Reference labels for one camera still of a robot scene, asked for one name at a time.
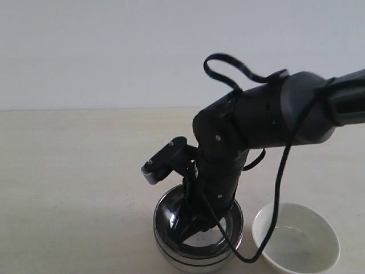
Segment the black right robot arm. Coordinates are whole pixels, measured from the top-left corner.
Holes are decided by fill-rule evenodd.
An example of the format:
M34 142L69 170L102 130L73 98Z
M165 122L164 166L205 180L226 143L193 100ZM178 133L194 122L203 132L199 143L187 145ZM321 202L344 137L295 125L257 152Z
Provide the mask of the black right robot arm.
M362 70L331 79L298 72L228 93L194 117L198 146L180 150L189 161L171 238L182 243L232 208L250 150L319 144L337 127L363 122Z

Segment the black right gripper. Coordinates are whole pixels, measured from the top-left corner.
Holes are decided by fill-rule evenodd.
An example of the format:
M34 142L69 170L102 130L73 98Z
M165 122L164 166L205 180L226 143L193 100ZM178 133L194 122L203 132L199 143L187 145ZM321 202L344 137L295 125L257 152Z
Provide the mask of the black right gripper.
M239 171L179 172L182 176L182 200L170 230L174 245L200 231L212 228L232 208Z

